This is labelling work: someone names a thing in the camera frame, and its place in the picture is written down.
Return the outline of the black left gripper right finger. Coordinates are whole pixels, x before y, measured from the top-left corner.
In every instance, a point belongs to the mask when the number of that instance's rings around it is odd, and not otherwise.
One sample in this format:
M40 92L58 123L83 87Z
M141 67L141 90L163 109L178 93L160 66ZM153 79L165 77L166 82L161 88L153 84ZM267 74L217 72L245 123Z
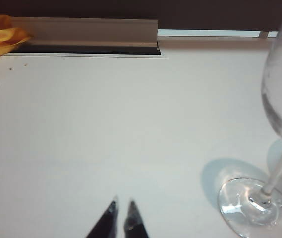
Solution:
M130 200L123 229L125 238L149 238L142 216L134 200Z

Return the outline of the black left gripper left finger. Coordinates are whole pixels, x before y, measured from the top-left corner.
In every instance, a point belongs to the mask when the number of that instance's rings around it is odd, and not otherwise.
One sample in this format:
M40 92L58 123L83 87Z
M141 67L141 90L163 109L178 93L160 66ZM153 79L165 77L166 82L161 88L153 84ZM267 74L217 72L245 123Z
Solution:
M86 238L115 238L119 212L118 196L115 196Z

